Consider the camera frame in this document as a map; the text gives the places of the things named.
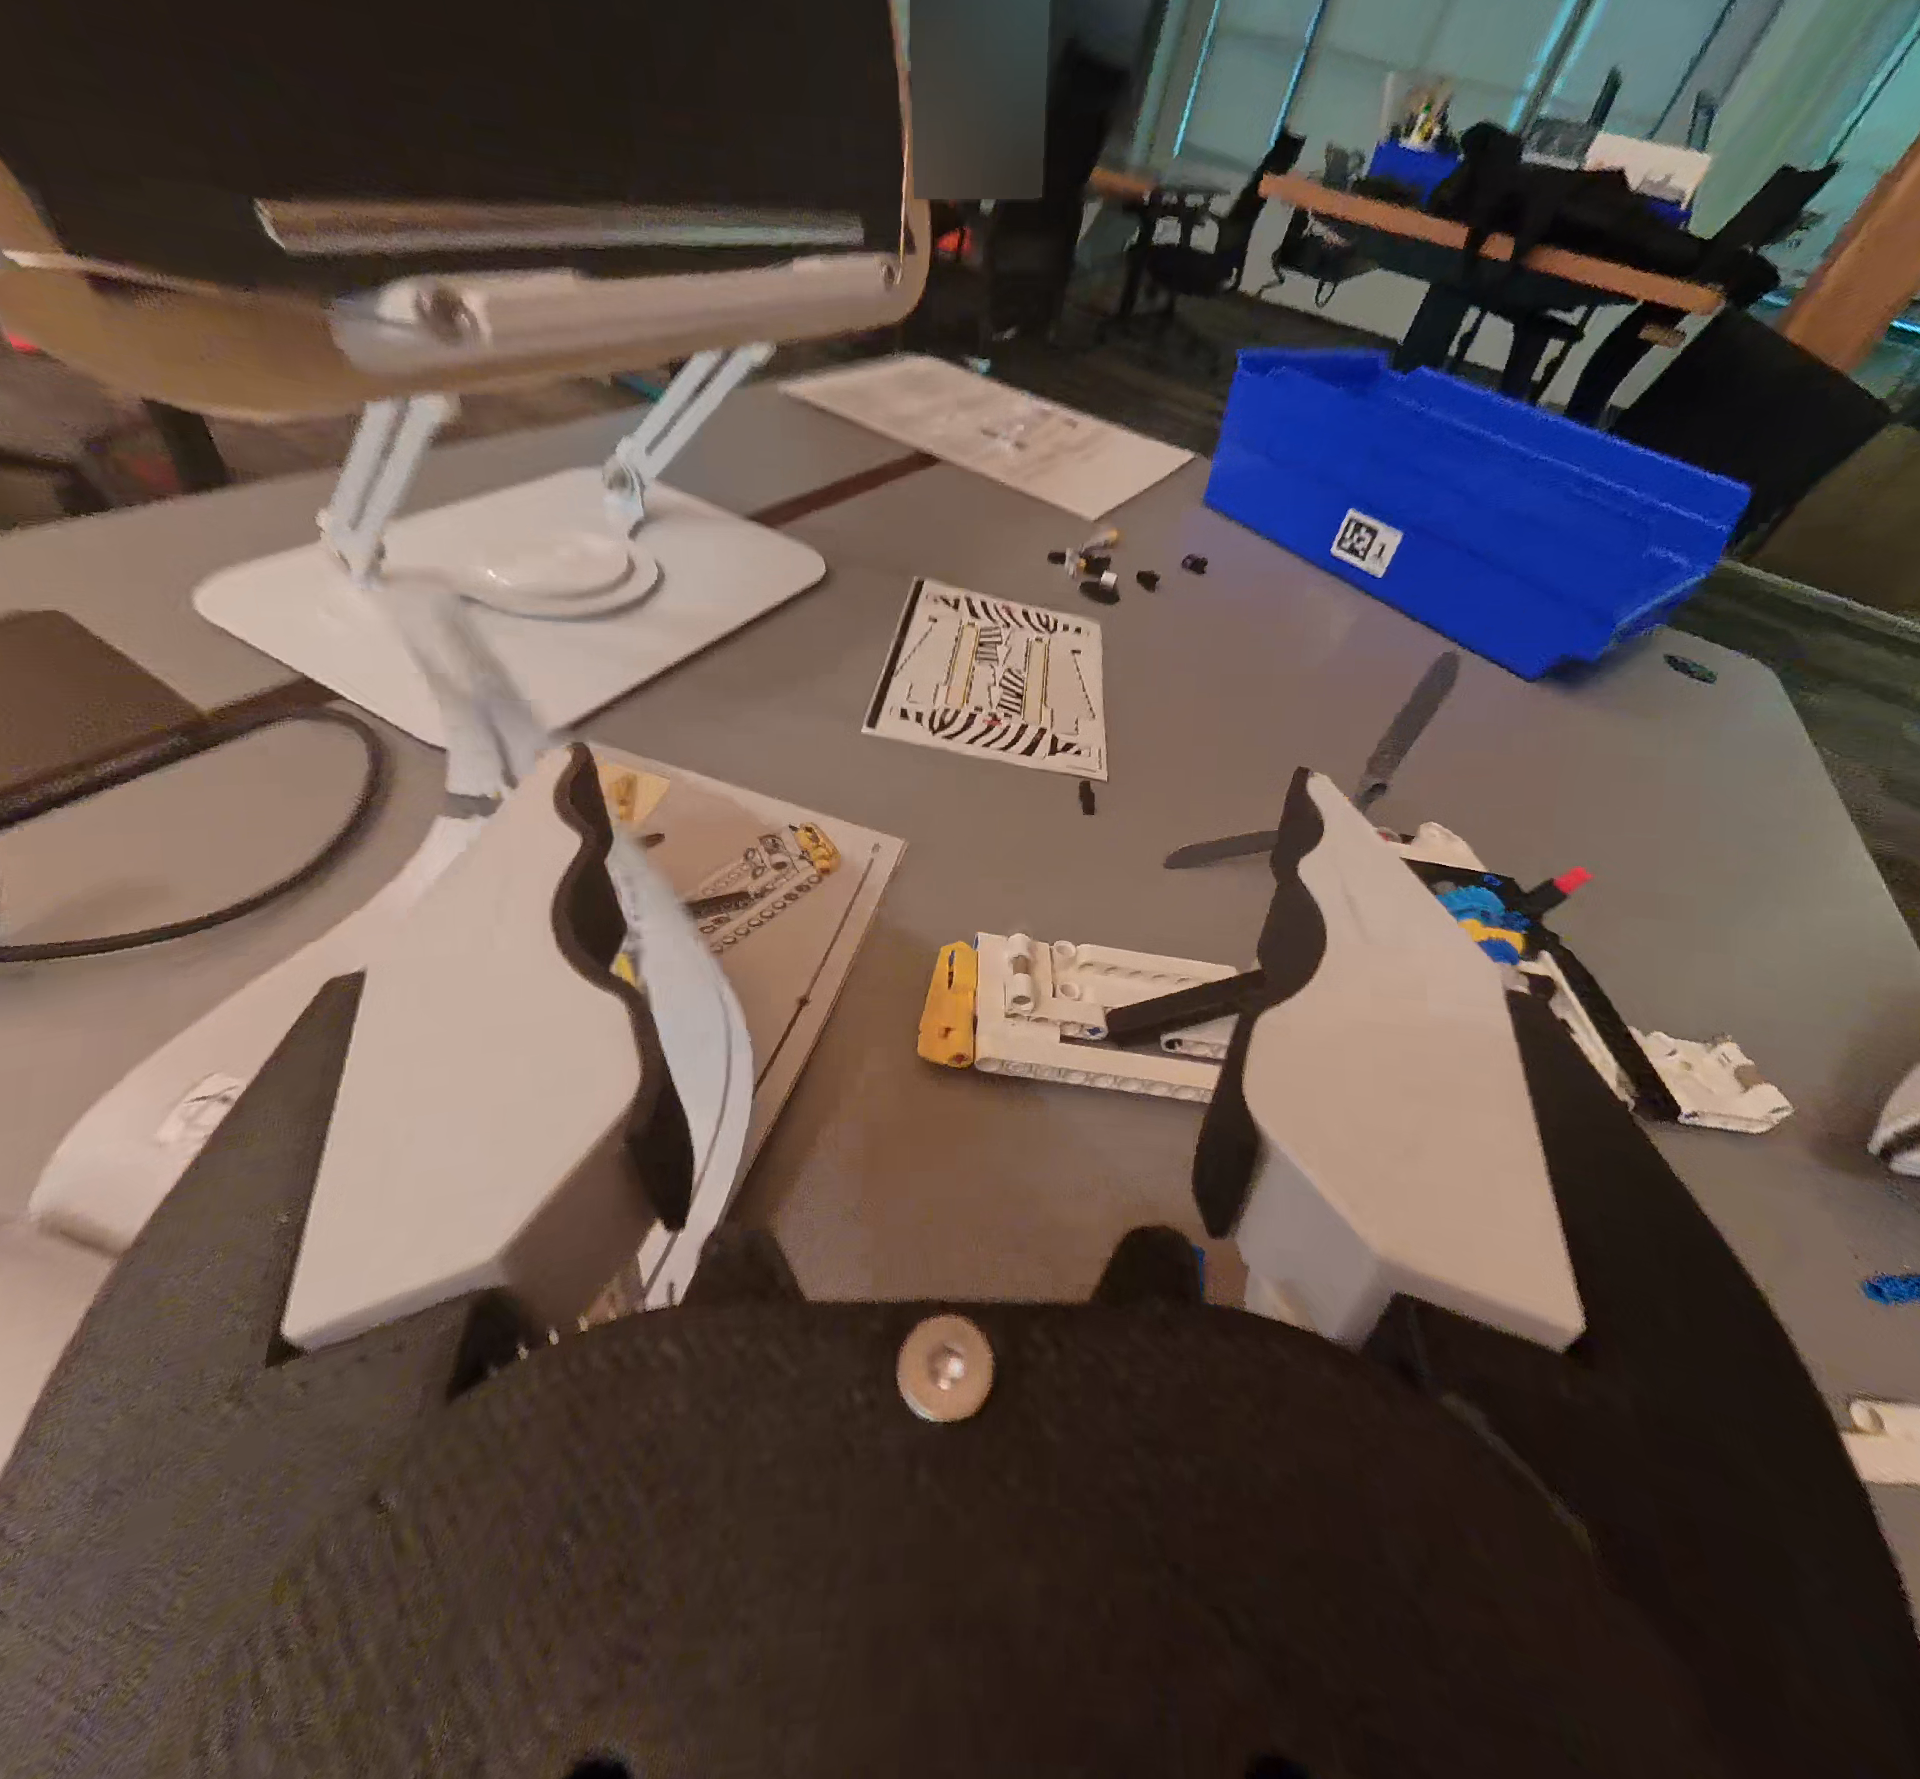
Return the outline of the background wooden desk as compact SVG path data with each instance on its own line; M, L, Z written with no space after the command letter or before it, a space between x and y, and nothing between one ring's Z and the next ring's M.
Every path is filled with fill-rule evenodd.
M1703 280L1546 242L1519 248L1511 234L1475 238L1426 209L1380 202L1302 176L1269 176L1262 199L1353 234L1384 271L1426 290L1394 346L1397 372L1444 369L1475 314L1511 323L1607 306L1656 306L1677 319L1713 319L1728 309L1724 291Z

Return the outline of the dark grey chair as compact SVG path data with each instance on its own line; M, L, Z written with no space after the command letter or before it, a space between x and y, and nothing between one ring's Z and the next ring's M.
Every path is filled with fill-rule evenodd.
M1612 436L1748 488L1729 548L1768 538L1895 423L1852 377L1724 309L1612 424Z

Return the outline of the black bags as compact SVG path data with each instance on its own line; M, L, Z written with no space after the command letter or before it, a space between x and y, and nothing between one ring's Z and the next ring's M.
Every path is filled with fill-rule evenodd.
M1462 137L1459 166L1429 190L1426 212L1467 229L1467 255L1481 255L1490 234L1506 234L1516 262L1537 248L1563 248L1657 278L1698 280L1738 306L1781 284L1764 255L1663 221L1621 171L1540 166L1516 132L1493 121Z

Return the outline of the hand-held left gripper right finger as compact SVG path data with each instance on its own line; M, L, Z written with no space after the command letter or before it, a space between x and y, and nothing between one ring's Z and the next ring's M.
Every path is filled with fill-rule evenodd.
M1586 1332L1498 970L1327 778L1291 778L1254 999L1194 1162L1241 1308L1361 1350L1402 1298Z

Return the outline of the zebra sticker sheet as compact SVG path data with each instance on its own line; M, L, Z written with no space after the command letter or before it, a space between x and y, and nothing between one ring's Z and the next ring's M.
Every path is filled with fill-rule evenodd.
M1103 686L1094 619L918 577L862 732L945 758L1107 784Z

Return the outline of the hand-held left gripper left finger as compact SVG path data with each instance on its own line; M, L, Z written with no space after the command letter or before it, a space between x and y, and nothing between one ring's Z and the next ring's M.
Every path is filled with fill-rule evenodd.
M697 1123L700 934L573 743L367 966L284 1338L326 1350L478 1293L570 1332L691 1217L670 1086Z

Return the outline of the white lego frame yellow end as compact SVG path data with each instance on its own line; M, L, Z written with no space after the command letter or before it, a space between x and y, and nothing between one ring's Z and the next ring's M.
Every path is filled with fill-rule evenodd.
M1729 1135L1768 1135L1791 1119L1751 1055L1728 1036L1690 1042L1633 1029L1549 917L1592 872L1537 888L1490 872L1465 839L1423 824L1380 840L1455 928L1501 967L1506 986L1549 1006L1599 1081L1640 1119ZM1093 943L980 934L940 950L922 1012L918 1058L1122 1094L1211 1101L1233 1032L1280 999L1285 954L1318 950L1322 919L1278 872L1247 970Z

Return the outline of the black office chair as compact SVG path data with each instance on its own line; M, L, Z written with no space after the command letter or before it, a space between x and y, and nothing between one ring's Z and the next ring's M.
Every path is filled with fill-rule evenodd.
M1169 332L1187 300L1218 300L1240 290L1265 209L1262 186L1295 173L1305 137L1280 132L1254 176L1218 209L1211 189L1153 183L1122 205L1136 216L1116 322L1130 323L1145 300Z

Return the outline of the open instruction booklet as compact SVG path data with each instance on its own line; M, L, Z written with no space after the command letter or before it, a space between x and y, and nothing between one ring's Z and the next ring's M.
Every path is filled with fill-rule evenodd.
M612 836L634 840L700 934L700 1122L681 1231L657 1223L593 1308L670 1308L735 1207L813 1058L905 844L821 821L700 774L595 753ZM325 982L367 970L410 908L468 850L478 821L442 818L372 902L253 976L124 1073L42 1169L3 1262L3 1454L13 1455L62 1354L179 1176L206 1150Z

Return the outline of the white paper sheet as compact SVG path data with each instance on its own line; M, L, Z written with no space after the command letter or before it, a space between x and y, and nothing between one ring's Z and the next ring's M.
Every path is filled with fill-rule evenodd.
M782 379L782 391L1075 519L1103 519L1194 463L1187 447L934 356L829 366Z

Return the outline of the cluster of small lego pieces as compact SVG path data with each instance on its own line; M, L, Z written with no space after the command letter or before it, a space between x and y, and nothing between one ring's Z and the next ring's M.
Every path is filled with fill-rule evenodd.
M1165 567L1130 567L1126 553L1132 548L1126 532L1117 525L1101 525L1071 543L1051 547L1047 564L1062 574L1081 599L1101 608L1113 608L1132 593L1161 596L1174 587L1174 573L1187 577L1205 577L1214 569L1214 557L1201 548L1182 548L1174 564Z

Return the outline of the white lego beam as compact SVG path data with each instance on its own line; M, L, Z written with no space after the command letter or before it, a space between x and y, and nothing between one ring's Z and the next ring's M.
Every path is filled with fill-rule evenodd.
M1842 1445L1864 1486L1917 1488L1917 1422L1910 1400L1852 1397L1842 1418Z

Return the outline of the blue storage bin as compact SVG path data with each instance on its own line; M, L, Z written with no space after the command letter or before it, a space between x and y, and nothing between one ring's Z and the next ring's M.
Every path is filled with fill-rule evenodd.
M1244 349L1205 504L1540 681L1663 628L1751 488L1380 352Z

